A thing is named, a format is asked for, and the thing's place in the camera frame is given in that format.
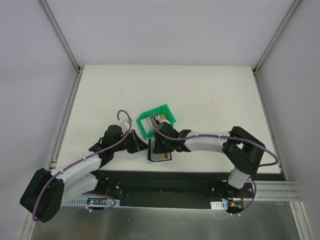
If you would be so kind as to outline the black leather card holder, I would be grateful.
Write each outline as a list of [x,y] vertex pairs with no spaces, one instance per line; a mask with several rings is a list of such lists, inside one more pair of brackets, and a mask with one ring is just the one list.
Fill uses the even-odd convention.
[[147,160],[150,162],[158,163],[172,160],[172,154],[169,153],[155,153],[155,143],[149,139],[148,140],[148,152],[147,152]]

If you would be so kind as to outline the green plastic bin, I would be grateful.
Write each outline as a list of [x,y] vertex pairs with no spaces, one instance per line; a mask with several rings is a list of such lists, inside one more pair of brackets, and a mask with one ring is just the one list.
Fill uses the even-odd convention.
[[166,115],[170,121],[170,125],[174,126],[176,119],[167,104],[147,110],[141,113],[136,119],[137,125],[144,139],[154,137],[155,128],[153,125],[157,126],[159,124],[159,122],[156,120],[158,115]]

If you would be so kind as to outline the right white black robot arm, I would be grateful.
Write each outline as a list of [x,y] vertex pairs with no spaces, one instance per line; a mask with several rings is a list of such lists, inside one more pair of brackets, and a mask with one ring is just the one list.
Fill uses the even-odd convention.
[[225,154],[233,164],[225,192],[234,198],[242,193],[247,179],[257,173],[265,145],[239,126],[223,133],[201,133],[190,129],[178,132],[169,123],[162,122],[156,127],[151,149],[155,154],[174,151]]

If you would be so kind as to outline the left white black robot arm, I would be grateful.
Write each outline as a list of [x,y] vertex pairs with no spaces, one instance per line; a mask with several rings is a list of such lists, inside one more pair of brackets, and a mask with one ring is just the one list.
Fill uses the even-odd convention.
[[46,223],[63,204],[77,196],[86,192],[99,195],[105,191],[105,181],[96,177],[95,172],[109,163],[116,152],[135,154],[148,148],[135,130],[123,132],[119,125],[110,125],[89,148],[89,156],[52,170],[37,170],[19,203],[32,214],[34,221]]

